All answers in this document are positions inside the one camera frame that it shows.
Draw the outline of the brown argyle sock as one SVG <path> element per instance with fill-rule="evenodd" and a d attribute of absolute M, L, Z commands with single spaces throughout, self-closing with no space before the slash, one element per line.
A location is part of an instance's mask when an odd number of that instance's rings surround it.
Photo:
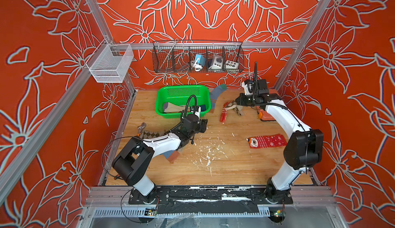
<path fill-rule="evenodd" d="M 233 110 L 233 111 L 236 112 L 236 114 L 237 114 L 238 116 L 243 116 L 243 115 L 244 115 L 242 109 L 243 109 L 243 106 L 236 104 L 235 101 L 232 101 L 232 102 L 228 103 L 228 104 L 225 106 L 225 110 L 226 110 L 226 111 L 228 111 L 228 110 Z"/>
<path fill-rule="evenodd" d="M 164 136 L 166 134 L 166 130 L 164 130 L 164 131 L 158 131 L 158 132 L 156 132 L 156 131 L 146 131 L 146 130 L 144 130 L 142 133 L 141 133 L 141 135 L 140 135 L 140 137 L 142 138 L 142 139 L 153 139 L 153 138 L 157 138 L 157 137 L 161 137 L 161 136 Z"/>

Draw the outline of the cream purple striped sock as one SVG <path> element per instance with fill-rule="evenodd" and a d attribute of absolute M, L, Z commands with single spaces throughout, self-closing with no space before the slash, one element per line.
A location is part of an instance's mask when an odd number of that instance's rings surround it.
<path fill-rule="evenodd" d="M 181 113 L 182 111 L 185 110 L 185 105 L 175 105 L 170 102 L 165 102 L 163 104 L 163 112 L 164 113 Z M 196 109 L 194 106 L 189 106 L 187 111 L 188 112 L 193 112 L 194 110 L 199 110 L 200 112 L 206 111 L 206 106 L 205 105 L 199 105 Z"/>

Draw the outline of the green plastic basket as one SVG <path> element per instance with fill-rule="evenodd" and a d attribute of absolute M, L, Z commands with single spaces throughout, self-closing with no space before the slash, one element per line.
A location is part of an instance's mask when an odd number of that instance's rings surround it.
<path fill-rule="evenodd" d="M 177 85 L 161 88 L 157 93 L 155 111 L 163 118 L 180 118 L 180 112 L 165 113 L 164 104 L 185 105 L 191 95 L 196 96 L 198 106 L 205 108 L 200 112 L 200 116 L 205 116 L 211 110 L 212 105 L 209 89 L 203 85 Z"/>

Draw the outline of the red penguin christmas sock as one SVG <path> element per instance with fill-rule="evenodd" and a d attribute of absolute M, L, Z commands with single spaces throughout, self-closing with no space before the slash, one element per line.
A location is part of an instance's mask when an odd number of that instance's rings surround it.
<path fill-rule="evenodd" d="M 281 134 L 249 137 L 246 140 L 252 149 L 275 148 L 287 145 L 285 137 Z"/>

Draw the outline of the red snowflake christmas sock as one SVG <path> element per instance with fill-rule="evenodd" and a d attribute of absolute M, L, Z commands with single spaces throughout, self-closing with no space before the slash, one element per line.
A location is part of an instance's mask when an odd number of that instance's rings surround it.
<path fill-rule="evenodd" d="M 221 116 L 220 116 L 220 122 L 222 124 L 224 124 L 225 121 L 226 121 L 226 117 L 227 117 L 227 109 L 226 108 L 228 107 L 228 105 L 229 105 L 229 102 L 226 102 L 223 105 L 222 113 L 221 113 Z"/>

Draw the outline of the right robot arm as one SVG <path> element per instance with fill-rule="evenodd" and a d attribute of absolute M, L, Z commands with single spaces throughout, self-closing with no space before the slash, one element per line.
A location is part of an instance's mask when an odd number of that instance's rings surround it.
<path fill-rule="evenodd" d="M 288 143 L 283 151 L 285 162 L 277 173 L 268 179 L 264 196 L 272 204 L 283 201 L 291 186 L 302 173 L 307 173 L 322 160 L 324 134 L 302 122 L 284 101 L 275 93 L 270 93 L 266 80 L 258 78 L 255 64 L 252 80 L 243 83 L 244 93 L 236 98 L 236 104 L 264 109 L 282 127 Z"/>

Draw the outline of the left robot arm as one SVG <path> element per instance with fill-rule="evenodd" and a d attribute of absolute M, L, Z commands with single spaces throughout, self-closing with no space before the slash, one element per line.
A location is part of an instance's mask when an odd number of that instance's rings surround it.
<path fill-rule="evenodd" d="M 191 95 L 181 112 L 180 122 L 175 127 L 163 136 L 153 139 L 132 137 L 114 158 L 112 168 L 146 202 L 152 202 L 157 192 L 157 186 L 147 176 L 152 159 L 170 151 L 177 151 L 188 143 L 193 144 L 194 136 L 206 131 L 208 120 L 200 118 L 200 110 L 196 95 Z"/>

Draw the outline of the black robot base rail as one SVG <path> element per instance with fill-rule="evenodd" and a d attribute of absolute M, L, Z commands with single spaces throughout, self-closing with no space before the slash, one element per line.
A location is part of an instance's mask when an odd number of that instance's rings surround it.
<path fill-rule="evenodd" d="M 162 185 L 157 187 L 152 202 L 146 202 L 137 190 L 128 197 L 129 204 L 154 205 L 159 214 L 259 214 L 259 205 L 293 204 L 289 193 L 282 200 L 270 203 L 264 185 Z"/>

